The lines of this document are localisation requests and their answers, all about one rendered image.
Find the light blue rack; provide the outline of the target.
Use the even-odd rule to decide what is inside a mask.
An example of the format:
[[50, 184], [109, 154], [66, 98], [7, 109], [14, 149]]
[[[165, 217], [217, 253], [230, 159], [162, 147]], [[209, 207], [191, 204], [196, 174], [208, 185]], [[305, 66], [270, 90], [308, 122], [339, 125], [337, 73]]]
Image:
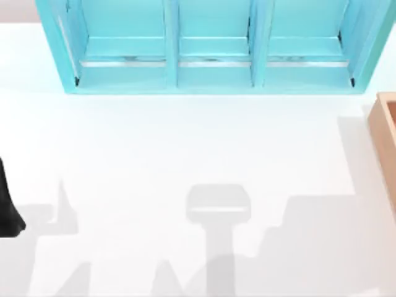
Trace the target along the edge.
[[64, 91], [360, 94], [396, 0], [35, 0]]

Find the salmon-coloured shallow box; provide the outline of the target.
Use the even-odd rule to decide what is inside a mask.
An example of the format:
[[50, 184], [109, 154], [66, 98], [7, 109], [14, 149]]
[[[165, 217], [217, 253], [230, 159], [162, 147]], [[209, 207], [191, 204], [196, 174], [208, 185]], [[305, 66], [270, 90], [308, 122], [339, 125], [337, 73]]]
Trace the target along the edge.
[[377, 93], [368, 125], [396, 219], [396, 92]]

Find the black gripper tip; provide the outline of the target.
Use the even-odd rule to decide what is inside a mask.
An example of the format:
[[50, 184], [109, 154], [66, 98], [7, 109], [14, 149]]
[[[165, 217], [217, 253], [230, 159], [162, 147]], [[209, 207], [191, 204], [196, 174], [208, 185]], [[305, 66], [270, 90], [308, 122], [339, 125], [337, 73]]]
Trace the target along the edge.
[[26, 227], [25, 221], [12, 201], [4, 164], [0, 158], [0, 238], [15, 238]]

